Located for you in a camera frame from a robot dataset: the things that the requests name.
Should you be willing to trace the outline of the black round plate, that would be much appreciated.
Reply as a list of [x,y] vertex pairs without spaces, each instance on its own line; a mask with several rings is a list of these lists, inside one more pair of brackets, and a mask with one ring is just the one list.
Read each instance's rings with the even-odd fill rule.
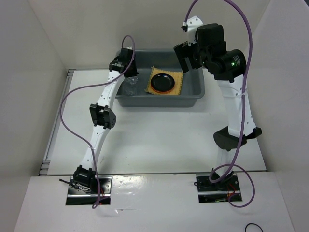
[[153,85],[153,86],[154,85],[160,85],[160,86],[163,86],[163,85],[175,85],[175,80],[169,74],[158,73],[158,74],[155,74],[151,78],[150,84]]

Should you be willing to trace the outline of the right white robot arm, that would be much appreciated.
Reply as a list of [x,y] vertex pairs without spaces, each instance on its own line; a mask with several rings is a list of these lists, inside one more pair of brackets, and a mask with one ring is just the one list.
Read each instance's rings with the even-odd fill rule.
[[249,62],[241,50],[227,50],[222,25],[184,22],[182,29],[188,33],[188,39],[174,47],[182,71],[206,68],[224,98],[228,125],[213,135],[218,146],[218,169],[222,171],[213,169],[209,176],[212,186],[222,190],[233,174],[232,168],[240,148],[262,133],[253,121],[247,98]]

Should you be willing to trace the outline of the woven bamboo mat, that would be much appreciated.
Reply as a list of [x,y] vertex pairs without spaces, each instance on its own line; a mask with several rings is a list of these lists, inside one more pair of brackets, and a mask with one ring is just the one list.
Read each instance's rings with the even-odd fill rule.
[[146,93],[149,93],[149,92],[147,92],[147,87],[150,85],[151,78],[152,78],[155,74],[158,74],[158,73],[166,73],[166,74],[169,74],[169,75],[171,75],[171,76],[174,78],[174,80],[175,80],[176,89],[174,90],[173,93],[167,94],[167,95],[180,95],[181,88],[182,88],[182,83],[183,83],[183,72],[178,72],[178,71],[166,71],[166,70],[162,70],[162,69],[156,68],[155,66],[152,66],[152,68],[151,68],[151,74],[150,74],[150,77],[149,77],[149,80],[148,80],[148,83],[147,83],[145,92],[146,92]]

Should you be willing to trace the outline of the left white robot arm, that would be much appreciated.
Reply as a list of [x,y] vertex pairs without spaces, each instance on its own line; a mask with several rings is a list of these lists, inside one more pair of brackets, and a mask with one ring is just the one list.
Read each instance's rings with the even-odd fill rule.
[[85,193],[97,193],[101,188],[97,184],[95,167],[104,140],[116,124],[116,115],[112,108],[119,87],[126,77],[134,77],[138,74],[134,58],[133,48],[120,50],[119,55],[109,65],[108,82],[100,98],[89,107],[93,123],[91,145],[73,174],[74,183],[78,184]]

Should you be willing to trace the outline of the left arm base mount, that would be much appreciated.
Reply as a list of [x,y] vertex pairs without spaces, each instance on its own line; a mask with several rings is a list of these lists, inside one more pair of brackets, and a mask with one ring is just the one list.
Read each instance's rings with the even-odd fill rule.
[[[98,187],[84,187],[70,180],[59,179],[60,182],[68,185],[66,205],[93,205],[98,198]],[[100,176],[100,200],[99,205],[111,204],[112,177]]]

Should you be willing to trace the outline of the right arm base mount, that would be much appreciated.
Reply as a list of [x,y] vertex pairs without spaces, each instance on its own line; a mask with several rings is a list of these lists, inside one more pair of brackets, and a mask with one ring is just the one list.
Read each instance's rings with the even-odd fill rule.
[[211,183],[209,174],[197,174],[194,186],[197,188],[199,203],[241,202],[238,177],[234,172],[230,173],[223,181]]

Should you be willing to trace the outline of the orange plastic plate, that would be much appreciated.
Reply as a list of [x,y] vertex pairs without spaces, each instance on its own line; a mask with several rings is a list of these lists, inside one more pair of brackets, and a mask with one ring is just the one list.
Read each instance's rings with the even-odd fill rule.
[[151,94],[161,94],[161,95],[166,95],[166,94],[171,94],[174,92],[176,89],[175,85],[149,85],[147,87],[147,92]]

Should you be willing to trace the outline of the clear glass cup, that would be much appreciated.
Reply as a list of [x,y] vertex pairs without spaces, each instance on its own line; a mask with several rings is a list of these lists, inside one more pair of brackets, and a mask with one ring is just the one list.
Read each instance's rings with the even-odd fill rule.
[[123,91],[127,96],[135,96],[137,94],[137,86],[136,84],[124,83]]
[[132,76],[132,77],[127,77],[125,79],[125,81],[129,84],[129,85],[136,85],[138,82],[138,77],[137,76]]

